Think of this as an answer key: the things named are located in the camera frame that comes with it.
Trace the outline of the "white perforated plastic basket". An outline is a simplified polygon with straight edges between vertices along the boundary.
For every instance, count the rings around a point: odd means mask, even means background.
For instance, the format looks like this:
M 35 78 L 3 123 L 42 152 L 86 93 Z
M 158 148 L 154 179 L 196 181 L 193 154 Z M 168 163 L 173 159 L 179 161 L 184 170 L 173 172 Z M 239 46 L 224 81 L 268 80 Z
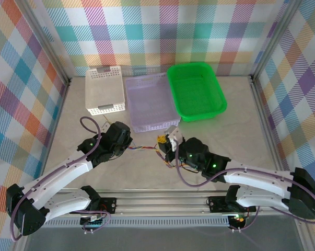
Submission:
M 125 110 L 123 78 L 119 65 L 86 71 L 85 107 L 92 116 Z

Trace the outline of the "purple perforated plastic basket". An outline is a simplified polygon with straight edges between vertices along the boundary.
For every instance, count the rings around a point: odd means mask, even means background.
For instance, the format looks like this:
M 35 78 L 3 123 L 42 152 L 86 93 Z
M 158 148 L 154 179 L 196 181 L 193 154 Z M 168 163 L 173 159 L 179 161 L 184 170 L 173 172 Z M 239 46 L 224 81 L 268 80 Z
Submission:
M 180 122 L 166 73 L 125 81 L 131 126 L 136 133 L 166 129 Z

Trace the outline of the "green plastic basket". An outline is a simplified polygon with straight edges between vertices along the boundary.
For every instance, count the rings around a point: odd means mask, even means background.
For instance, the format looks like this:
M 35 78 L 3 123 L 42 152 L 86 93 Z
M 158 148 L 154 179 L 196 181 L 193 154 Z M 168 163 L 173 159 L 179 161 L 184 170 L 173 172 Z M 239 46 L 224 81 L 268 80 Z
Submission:
M 212 67 L 205 62 L 177 64 L 167 70 L 174 104 L 185 122 L 213 118 L 227 101 Z

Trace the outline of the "small circuit board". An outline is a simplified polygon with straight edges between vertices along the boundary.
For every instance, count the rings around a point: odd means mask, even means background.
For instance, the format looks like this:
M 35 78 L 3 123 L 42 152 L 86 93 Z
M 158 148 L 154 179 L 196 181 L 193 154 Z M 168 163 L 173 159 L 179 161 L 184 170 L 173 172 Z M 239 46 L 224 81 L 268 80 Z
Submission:
M 85 227 L 100 227 L 104 223 L 104 216 L 98 215 L 86 215 L 80 218 L 79 221 L 81 226 Z
M 247 223 L 248 215 L 230 215 L 228 216 L 229 227 L 231 229 L 244 228 Z

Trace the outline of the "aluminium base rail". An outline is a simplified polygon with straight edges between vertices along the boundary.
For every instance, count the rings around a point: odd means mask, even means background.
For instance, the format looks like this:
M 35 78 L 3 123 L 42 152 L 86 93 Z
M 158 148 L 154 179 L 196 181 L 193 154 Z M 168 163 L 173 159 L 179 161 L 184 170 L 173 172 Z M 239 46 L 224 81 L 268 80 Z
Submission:
M 233 215 L 233 213 L 211 213 L 206 199 L 212 196 L 226 196 L 227 191 L 213 190 L 120 190 L 95 191 L 90 187 L 62 190 L 47 195 L 44 189 L 27 195 L 27 202 L 41 212 L 46 221 L 69 214 L 80 206 L 86 206 L 88 199 L 116 198 L 114 214 L 107 211 L 79 211 L 82 216 L 183 216 L 199 214 Z

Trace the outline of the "aluminium frame post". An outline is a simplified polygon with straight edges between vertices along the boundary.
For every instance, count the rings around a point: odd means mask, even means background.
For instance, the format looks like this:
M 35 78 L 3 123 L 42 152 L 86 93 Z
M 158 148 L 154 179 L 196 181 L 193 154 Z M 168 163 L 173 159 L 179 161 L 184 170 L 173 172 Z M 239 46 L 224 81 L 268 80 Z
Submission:
M 39 41 L 42 49 L 45 51 L 46 55 L 49 57 L 51 63 L 53 64 L 56 72 L 60 75 L 61 80 L 66 86 L 70 85 L 71 78 L 67 75 L 64 68 L 60 64 L 60 61 L 55 54 L 50 41 L 48 40 L 46 34 L 44 33 L 41 25 L 38 22 L 32 8 L 29 6 L 27 0 L 14 0 L 18 8 L 22 12 L 23 16 L 26 18 L 27 23 L 30 25 L 35 37 Z
M 249 76 L 253 81 L 263 72 L 301 3 L 302 0 L 276 0 L 270 13 L 272 16 L 264 29 L 263 41 L 256 50 L 257 54 L 250 70 Z

